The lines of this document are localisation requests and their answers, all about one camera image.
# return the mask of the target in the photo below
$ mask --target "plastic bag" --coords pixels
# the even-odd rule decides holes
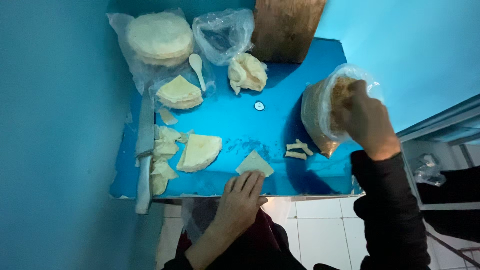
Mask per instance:
[[[413,179],[417,183],[441,186],[447,178],[440,173],[442,167],[433,154],[423,154],[419,157],[419,166],[413,173]]]
[[[168,10],[166,12],[185,17],[181,9]],[[130,47],[127,41],[127,26],[134,19],[133,16],[122,13],[108,13],[107,17],[110,25],[118,35],[120,49],[128,63],[130,72],[133,75],[135,87],[141,95],[143,94],[144,89],[151,89],[152,93],[150,94],[156,98],[155,93],[153,93],[154,89],[152,88],[152,85],[157,84],[159,85],[158,88],[160,88],[160,86],[173,80],[179,74],[181,74],[190,83],[200,86],[198,77],[196,76],[195,71],[189,65],[188,59],[180,64],[167,67],[145,64],[141,58],[136,56],[135,51]],[[203,77],[205,80],[205,85],[207,86],[207,91],[204,94],[211,96],[215,92],[215,77],[211,70],[211,65],[208,61],[206,61],[206,58],[197,46],[194,46],[193,52],[199,54],[204,61]]]
[[[331,118],[332,90],[337,83],[347,84],[350,82],[348,78],[365,80],[369,97],[383,102],[380,84],[354,64],[339,65],[326,79],[307,86],[303,92],[301,103],[302,123],[313,142],[320,149],[321,154],[327,158],[330,158],[340,143],[350,138],[346,131],[332,129],[337,125]]]
[[[249,9],[226,9],[193,19],[193,36],[205,57],[214,65],[226,66],[237,55],[252,48],[255,27]]]
[[[204,234],[216,215],[219,197],[194,197],[183,198],[181,203],[181,218],[183,229],[187,232],[188,239],[195,244]]]

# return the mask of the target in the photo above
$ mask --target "white tiled floor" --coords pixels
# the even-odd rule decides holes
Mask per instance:
[[[479,247],[480,244],[467,241],[455,237],[450,237],[447,235],[437,233],[430,225],[426,224],[427,230],[432,233],[434,236],[438,237],[440,240],[446,242],[450,246],[456,249],[464,248],[464,247]],[[456,269],[456,270],[468,270],[475,269],[472,265],[468,262],[464,262],[462,258],[455,255],[453,252],[436,242],[435,240],[428,238],[428,245],[429,245],[429,254],[432,257],[432,264],[430,268],[432,270],[444,270],[444,269]],[[480,261],[480,252],[475,251],[472,253],[466,253],[465,255],[472,257],[476,261]]]
[[[306,269],[311,270],[316,263],[324,263],[340,270],[360,269],[361,261],[368,253],[363,220],[353,211],[353,202],[356,199],[357,197],[349,197],[291,203],[290,213],[283,227],[287,231],[290,251]],[[160,236],[163,243],[158,246],[157,269],[161,269],[163,264],[175,255],[182,227],[180,212],[180,206],[165,207]],[[455,248],[479,246],[473,242],[438,234],[431,227],[428,229]],[[467,269],[462,259],[436,241],[428,238],[427,243],[432,270],[475,269]],[[474,256],[476,260],[480,260],[480,252]]]

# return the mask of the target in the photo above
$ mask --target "knife handle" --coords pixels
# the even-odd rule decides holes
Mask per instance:
[[[140,173],[138,175],[135,212],[140,215],[146,215],[152,202],[152,185],[150,183],[150,163],[152,156],[139,157],[138,159],[140,162]]]

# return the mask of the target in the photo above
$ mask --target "stack of round pastry sheets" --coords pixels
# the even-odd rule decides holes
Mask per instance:
[[[146,64],[178,65],[193,52],[188,22],[170,12],[139,16],[127,26],[127,41]]]
[[[173,109],[193,108],[204,101],[200,88],[181,75],[160,87],[156,95],[163,105]]]

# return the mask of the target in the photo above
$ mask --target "wooden board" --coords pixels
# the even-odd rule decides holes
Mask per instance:
[[[260,61],[301,63],[326,0],[257,0],[252,55]]]

